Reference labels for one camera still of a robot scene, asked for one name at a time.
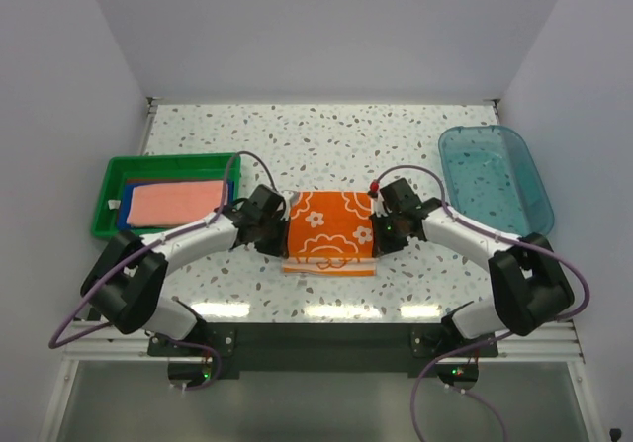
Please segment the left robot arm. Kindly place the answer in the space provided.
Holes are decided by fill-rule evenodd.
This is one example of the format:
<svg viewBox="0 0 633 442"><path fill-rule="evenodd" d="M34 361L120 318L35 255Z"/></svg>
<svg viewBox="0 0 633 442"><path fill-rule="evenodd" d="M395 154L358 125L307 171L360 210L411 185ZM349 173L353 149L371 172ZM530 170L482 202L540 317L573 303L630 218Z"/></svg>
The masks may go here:
<svg viewBox="0 0 633 442"><path fill-rule="evenodd" d="M259 185L246 199L164 233L121 231L84 281L80 295L122 334L138 330L170 339L183 355L212 345L210 325L190 306L162 295L165 279L213 253L252 244L261 254L287 257L288 200Z"/></svg>

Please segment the orange white lion towel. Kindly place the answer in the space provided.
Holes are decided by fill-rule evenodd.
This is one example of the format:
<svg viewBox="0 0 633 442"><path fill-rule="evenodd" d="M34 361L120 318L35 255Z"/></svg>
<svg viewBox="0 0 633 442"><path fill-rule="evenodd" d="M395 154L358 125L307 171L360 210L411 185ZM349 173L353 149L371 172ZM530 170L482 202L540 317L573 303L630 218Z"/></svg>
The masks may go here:
<svg viewBox="0 0 633 442"><path fill-rule="evenodd" d="M289 214L285 273L372 277L374 233L369 196L352 191L301 192Z"/></svg>

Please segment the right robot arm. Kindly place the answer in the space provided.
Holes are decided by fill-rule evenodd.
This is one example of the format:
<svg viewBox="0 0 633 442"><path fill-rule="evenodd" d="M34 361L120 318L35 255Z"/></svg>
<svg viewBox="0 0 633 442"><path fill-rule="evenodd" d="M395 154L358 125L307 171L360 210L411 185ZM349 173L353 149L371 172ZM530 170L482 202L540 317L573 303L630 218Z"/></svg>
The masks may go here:
<svg viewBox="0 0 633 442"><path fill-rule="evenodd" d="M372 253L396 253L415 238L456 252L486 271L491 296L447 312L426 339L434 351L463 355L498 331L526 336L554 320L575 295L549 241L521 237L459 215L438 198L422 200L404 178L386 186L373 181Z"/></svg>

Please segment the brown towel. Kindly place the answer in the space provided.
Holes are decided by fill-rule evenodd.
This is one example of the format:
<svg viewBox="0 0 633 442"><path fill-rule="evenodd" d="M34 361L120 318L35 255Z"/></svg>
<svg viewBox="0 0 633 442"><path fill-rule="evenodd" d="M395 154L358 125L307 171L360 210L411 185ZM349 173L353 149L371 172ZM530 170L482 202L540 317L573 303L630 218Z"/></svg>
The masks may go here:
<svg viewBox="0 0 633 442"><path fill-rule="evenodd" d="M196 177L146 177L146 178L128 178L125 180L125 186L141 186L151 184L165 183L189 183L189 182L207 182L214 181L214 178L196 178Z"/></svg>

